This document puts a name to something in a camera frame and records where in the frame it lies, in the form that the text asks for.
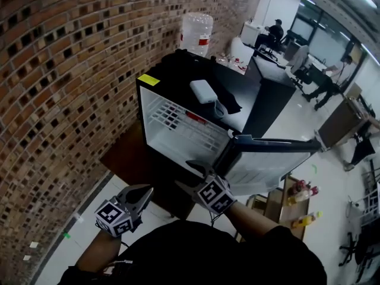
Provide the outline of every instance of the door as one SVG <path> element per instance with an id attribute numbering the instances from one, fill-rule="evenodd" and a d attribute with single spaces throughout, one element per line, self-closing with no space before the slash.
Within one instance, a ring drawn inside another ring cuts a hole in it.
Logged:
<path id="1" fill-rule="evenodd" d="M 270 192 L 280 179 L 321 148 L 319 142 L 253 139 L 235 136 L 215 165 L 230 183 L 233 195 Z"/>

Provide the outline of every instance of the hand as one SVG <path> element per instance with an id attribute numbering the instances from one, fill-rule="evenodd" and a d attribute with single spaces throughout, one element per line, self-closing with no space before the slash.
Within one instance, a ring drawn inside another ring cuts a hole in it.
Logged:
<path id="1" fill-rule="evenodd" d="M 228 181 L 215 174 L 209 164 L 198 160 L 190 160 L 186 163 L 202 173 L 204 178 L 194 188 L 176 181 L 176 184 L 187 192 L 194 202 L 213 213 L 221 214 L 236 201 L 230 191 Z"/>
<path id="2" fill-rule="evenodd" d="M 363 112 L 362 115 L 363 115 L 363 119 L 364 119 L 365 121 L 368 121 L 369 118 L 371 117 L 370 114 L 368 114 L 367 112 Z"/>
<path id="3" fill-rule="evenodd" d="M 134 232 L 142 223 L 141 214 L 153 196 L 150 185 L 133 185 L 121 190 L 95 211 L 96 226 L 114 238 L 127 231 Z"/>

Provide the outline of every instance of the fridge shelf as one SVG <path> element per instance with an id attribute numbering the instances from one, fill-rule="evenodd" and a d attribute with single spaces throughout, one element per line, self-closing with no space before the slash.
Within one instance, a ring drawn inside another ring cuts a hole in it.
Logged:
<path id="1" fill-rule="evenodd" d="M 157 121 L 171 131 L 187 138 L 194 144 L 219 153 L 228 142 L 227 132 L 201 119 L 202 122 L 190 118 L 183 107 L 158 97 L 150 104 L 148 114 L 150 122 Z"/>

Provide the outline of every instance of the person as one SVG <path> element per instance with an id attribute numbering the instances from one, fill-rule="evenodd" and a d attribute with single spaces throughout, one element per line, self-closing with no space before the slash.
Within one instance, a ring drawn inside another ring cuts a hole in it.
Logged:
<path id="1" fill-rule="evenodd" d="M 368 155 L 375 154 L 380 150 L 380 121 L 367 113 L 365 113 L 364 118 L 370 122 L 371 126 L 369 130 L 372 133 L 369 136 L 363 137 L 363 140 L 356 145 L 350 163 L 343 160 L 343 167 L 346 172 L 354 169 Z"/>
<path id="2" fill-rule="evenodd" d="M 322 71 L 323 74 L 332 71 L 330 77 L 326 76 L 326 80 L 314 92 L 310 94 L 302 94 L 302 96 L 310 102 L 312 98 L 317 98 L 320 94 L 326 93 L 325 97 L 314 106 L 314 110 L 318 110 L 335 94 L 340 93 L 341 86 L 351 77 L 353 72 L 352 57 L 347 55 L 343 61 L 339 61 L 335 65 L 329 66 Z"/>
<path id="3" fill-rule="evenodd" d="M 281 27 L 282 23 L 281 19 L 276 19 L 274 26 L 266 26 L 265 30 L 269 32 L 269 35 L 260 34 L 256 39 L 255 49 L 258 49 L 263 43 L 268 44 L 280 41 L 284 36 L 284 30 Z"/>
<path id="4" fill-rule="evenodd" d="M 288 228 L 237 201 L 224 214 L 246 242 L 206 224 L 178 220 L 141 237 L 118 256 L 121 237 L 101 230 L 59 284 L 327 283 L 320 260 Z"/>

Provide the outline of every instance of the tiled floor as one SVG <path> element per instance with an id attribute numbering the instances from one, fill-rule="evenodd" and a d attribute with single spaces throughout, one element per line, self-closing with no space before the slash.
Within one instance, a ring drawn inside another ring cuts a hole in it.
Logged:
<path id="1" fill-rule="evenodd" d="M 309 93 L 314 88 L 314 85 L 309 85 L 305 87 L 305 91 Z M 333 97 L 325 107 L 315 112 L 313 102 L 308 103 L 300 91 L 297 91 L 265 137 L 308 140 L 314 136 L 314 130 L 323 124 L 339 102 L 338 97 Z M 348 196 L 356 200 L 362 197 L 364 191 L 360 175 L 364 164 L 350 173 L 344 172 L 341 165 L 342 157 L 351 159 L 353 148 L 354 144 L 350 142 L 338 149 L 317 153 L 293 172 L 295 177 L 312 181 L 314 185 L 321 187 L 320 193 L 311 199 L 309 212 L 321 210 L 324 215 L 307 227 L 304 241 L 322 261 L 329 284 L 352 284 L 356 269 L 354 261 L 344 268 L 338 267 L 343 257 L 338 247 L 346 242 L 347 231 L 357 233 L 357 225 L 349 223 L 346 218 Z M 117 176 L 110 180 L 69 231 L 71 237 L 64 239 L 50 258 L 37 285 L 58 283 L 67 266 L 75 264 L 98 232 L 94 225 L 95 209 L 103 200 L 117 194 L 125 185 Z M 210 222 L 208 213 L 200 206 L 195 206 L 188 219 Z M 142 220 L 143 224 L 135 233 L 123 235 L 125 243 L 130 245 L 156 227 L 170 223 L 174 219 L 170 218 L 168 212 L 151 203 L 143 213 Z M 218 219 L 215 227 L 231 235 L 235 234 L 235 229 L 225 217 Z"/>

